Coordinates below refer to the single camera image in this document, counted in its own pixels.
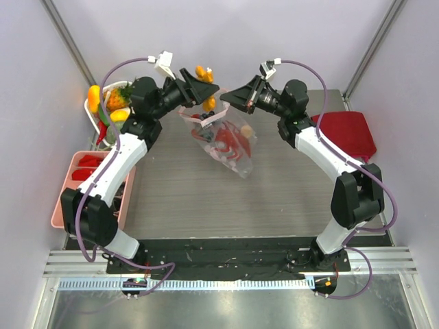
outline pineapple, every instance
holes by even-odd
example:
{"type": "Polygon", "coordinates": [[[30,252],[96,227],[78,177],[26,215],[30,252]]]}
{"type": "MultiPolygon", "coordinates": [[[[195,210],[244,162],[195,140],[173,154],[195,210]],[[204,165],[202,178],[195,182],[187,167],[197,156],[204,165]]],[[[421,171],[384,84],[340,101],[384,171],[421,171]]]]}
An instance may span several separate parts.
{"type": "MultiPolygon", "coordinates": [[[[104,100],[107,97],[107,93],[108,91],[104,93],[104,100]]],[[[108,111],[113,112],[120,108],[126,108],[128,105],[130,105],[131,93],[132,87],[128,83],[126,86],[113,89],[107,102],[108,111]]]]}

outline pink tray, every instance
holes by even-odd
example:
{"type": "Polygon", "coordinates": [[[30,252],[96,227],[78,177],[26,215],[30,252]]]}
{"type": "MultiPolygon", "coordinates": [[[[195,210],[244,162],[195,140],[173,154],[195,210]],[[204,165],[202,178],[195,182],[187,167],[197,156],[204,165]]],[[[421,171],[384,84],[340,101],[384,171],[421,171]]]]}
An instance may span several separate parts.
{"type": "MultiPolygon", "coordinates": [[[[87,167],[79,167],[78,163],[80,159],[85,155],[90,156],[99,156],[105,158],[108,154],[108,151],[79,151],[75,153],[70,162],[69,170],[67,171],[66,178],[64,180],[64,184],[62,185],[62,189],[60,192],[60,196],[58,197],[58,201],[56,202],[54,213],[52,214],[52,218],[50,223],[55,228],[64,229],[64,221],[62,218],[62,210],[61,210],[61,194],[66,188],[77,189],[79,185],[81,185],[82,181],[72,180],[71,174],[79,168],[87,168],[87,167]]],[[[119,228],[122,230],[125,227],[126,215],[128,212],[128,205],[130,204],[131,191],[132,191],[132,183],[134,182],[134,174],[136,173],[136,168],[131,169],[130,173],[127,174],[124,182],[125,189],[123,190],[121,209],[119,211],[119,216],[117,217],[117,223],[119,224],[119,228]]]]}

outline gray table surface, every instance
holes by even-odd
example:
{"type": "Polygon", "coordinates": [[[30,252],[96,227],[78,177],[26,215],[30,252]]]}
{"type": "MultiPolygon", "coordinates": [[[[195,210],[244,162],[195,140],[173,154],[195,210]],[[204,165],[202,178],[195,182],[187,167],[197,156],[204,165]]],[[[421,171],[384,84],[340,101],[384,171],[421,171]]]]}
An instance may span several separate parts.
{"type": "MultiPolygon", "coordinates": [[[[322,91],[310,90],[308,114],[320,113],[322,91]]],[[[344,111],[330,90],[328,111],[344,111]]],[[[137,165],[125,231],[137,239],[225,236],[315,236],[331,218],[330,179],[278,135],[262,110],[240,115],[255,130],[253,171],[246,179],[208,156],[176,112],[137,165]]],[[[379,219],[370,227],[381,225],[379,219]]]]}

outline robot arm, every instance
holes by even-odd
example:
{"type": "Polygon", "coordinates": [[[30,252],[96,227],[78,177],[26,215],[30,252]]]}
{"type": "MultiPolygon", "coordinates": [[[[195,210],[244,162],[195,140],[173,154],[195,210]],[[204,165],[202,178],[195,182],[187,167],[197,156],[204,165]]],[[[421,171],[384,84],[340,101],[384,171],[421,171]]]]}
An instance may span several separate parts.
{"type": "Polygon", "coordinates": [[[117,189],[133,166],[156,142],[162,129],[159,119],[178,106],[201,104],[220,89],[215,84],[197,80],[186,69],[180,70],[183,80],[175,78],[167,70],[169,63],[162,63],[158,68],[167,76],[162,88],[157,87],[150,77],[141,77],[132,84],[131,104],[134,112],[121,129],[120,148],[113,147],[93,175],[77,190],[66,188],[61,195],[64,229],[69,234],[77,235],[75,216],[80,200],[88,191],[80,213],[83,239],[137,264],[144,264],[144,248],[118,228],[117,218],[111,209],[117,189]]]}
{"type": "MultiPolygon", "coordinates": [[[[248,84],[220,96],[238,110],[252,114],[255,108],[280,117],[278,132],[293,148],[310,157],[334,182],[331,202],[332,218],[328,226],[310,246],[310,262],[316,269],[332,267],[344,247],[344,241],[353,230],[365,225],[384,210],[383,190],[369,177],[340,160],[325,147],[316,134],[315,123],[307,116],[307,86],[299,80],[290,80],[281,93],[269,83],[276,72],[274,65],[280,59],[262,63],[260,71],[248,84]]],[[[363,165],[331,146],[349,162],[363,167],[381,180],[381,170],[375,164],[363,165]]]]}

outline plastic bag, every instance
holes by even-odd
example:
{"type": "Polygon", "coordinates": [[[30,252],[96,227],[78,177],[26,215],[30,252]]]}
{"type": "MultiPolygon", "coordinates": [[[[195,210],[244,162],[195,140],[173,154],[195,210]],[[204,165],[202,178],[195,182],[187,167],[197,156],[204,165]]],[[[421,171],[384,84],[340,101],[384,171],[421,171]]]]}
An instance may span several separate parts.
{"type": "Polygon", "coordinates": [[[208,155],[246,178],[253,169],[252,148],[257,138],[236,110],[220,100],[221,93],[215,94],[216,104],[211,112],[205,112],[202,106],[194,106],[181,108],[178,114],[208,155]]]}

